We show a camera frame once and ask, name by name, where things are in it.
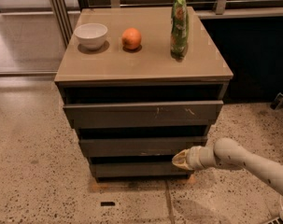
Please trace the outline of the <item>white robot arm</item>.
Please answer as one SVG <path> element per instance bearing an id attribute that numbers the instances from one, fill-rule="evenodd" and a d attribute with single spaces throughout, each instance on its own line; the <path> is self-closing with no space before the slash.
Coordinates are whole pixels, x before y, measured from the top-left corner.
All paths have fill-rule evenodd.
<path id="1" fill-rule="evenodd" d="M 283 196 L 283 165 L 249 152 L 231 138 L 221 138 L 211 147 L 184 149 L 173 157 L 172 163 L 191 171 L 245 169 Z"/>

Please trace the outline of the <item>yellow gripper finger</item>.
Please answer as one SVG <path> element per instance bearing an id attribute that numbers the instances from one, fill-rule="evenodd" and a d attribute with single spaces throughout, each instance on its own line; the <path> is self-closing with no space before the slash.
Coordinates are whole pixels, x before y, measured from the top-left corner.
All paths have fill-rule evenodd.
<path id="1" fill-rule="evenodd" d="M 184 169 L 184 170 L 190 170 L 190 164 L 189 164 L 189 150 L 188 149 L 184 149 L 182 151 L 180 151 L 179 153 L 177 153 L 173 159 L 172 159 L 172 163 L 180 169 Z"/>

